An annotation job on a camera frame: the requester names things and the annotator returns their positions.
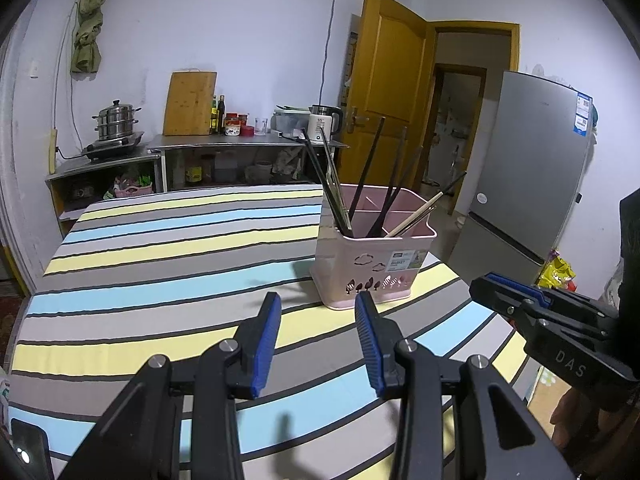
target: glass cup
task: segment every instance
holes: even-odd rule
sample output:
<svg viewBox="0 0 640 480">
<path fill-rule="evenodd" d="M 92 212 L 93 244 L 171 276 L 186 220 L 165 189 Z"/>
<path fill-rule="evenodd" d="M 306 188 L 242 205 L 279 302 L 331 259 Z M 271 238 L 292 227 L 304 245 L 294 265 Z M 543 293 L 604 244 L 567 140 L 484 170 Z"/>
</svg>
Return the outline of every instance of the glass cup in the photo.
<svg viewBox="0 0 640 480">
<path fill-rule="evenodd" d="M 268 124 L 268 119 L 256 117 L 254 135 L 266 135 L 268 131 Z"/>
</svg>

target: wooden cutting board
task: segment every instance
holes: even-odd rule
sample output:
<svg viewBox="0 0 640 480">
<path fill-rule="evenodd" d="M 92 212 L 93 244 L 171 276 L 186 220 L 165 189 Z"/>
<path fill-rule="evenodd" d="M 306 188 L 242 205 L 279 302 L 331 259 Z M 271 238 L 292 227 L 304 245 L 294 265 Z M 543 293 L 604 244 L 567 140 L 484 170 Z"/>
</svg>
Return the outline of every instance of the wooden cutting board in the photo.
<svg viewBox="0 0 640 480">
<path fill-rule="evenodd" d="M 216 72 L 174 72 L 164 109 L 163 135 L 209 135 Z"/>
</svg>

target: pink basket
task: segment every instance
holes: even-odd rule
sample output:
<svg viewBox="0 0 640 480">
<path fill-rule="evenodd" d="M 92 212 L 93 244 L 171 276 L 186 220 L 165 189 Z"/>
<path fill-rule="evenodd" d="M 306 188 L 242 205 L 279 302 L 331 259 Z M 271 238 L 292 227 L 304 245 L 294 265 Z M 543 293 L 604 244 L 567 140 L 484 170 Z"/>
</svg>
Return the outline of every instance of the pink basket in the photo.
<svg viewBox="0 0 640 480">
<path fill-rule="evenodd" d="M 152 184 L 145 187 L 129 186 L 127 189 L 114 189 L 116 198 L 129 198 L 131 196 L 150 195 L 154 192 Z"/>
<path fill-rule="evenodd" d="M 343 184 L 347 205 L 355 187 Z M 365 186 L 351 221 L 355 236 L 365 236 L 375 221 L 386 195 L 386 187 Z M 383 231 L 388 233 L 426 201 L 413 191 L 402 189 L 386 215 Z M 322 201 L 316 260 L 311 276 L 322 302 L 334 310 L 353 308 L 360 290 L 371 292 L 376 303 L 402 300 L 411 286 L 437 236 L 426 221 L 396 238 L 347 238 L 340 234 L 326 201 Z"/>
</svg>

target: stainless steel pot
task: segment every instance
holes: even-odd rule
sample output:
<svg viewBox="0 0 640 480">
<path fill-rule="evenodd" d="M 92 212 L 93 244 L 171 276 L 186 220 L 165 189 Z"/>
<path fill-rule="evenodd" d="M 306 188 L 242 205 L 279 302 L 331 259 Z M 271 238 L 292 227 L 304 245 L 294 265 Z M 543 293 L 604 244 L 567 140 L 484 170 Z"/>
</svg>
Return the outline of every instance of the stainless steel pot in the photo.
<svg viewBox="0 0 640 480">
<path fill-rule="evenodd" d="M 100 110 L 97 116 L 93 116 L 98 121 L 98 139 L 114 140 L 130 136 L 133 125 L 138 122 L 133 115 L 139 110 L 142 108 L 134 109 L 132 105 L 121 104 L 118 100 L 113 102 L 113 106 Z"/>
</svg>

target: basket label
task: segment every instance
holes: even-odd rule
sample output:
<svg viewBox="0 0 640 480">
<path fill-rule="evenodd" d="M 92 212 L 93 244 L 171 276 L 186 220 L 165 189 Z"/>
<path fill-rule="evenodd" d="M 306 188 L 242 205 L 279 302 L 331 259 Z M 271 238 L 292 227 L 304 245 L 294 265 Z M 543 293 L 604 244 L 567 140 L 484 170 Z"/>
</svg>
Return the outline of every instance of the basket label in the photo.
<svg viewBox="0 0 640 480">
<path fill-rule="evenodd" d="M 420 269 L 429 251 L 395 251 L 391 254 L 386 271 Z"/>
</svg>

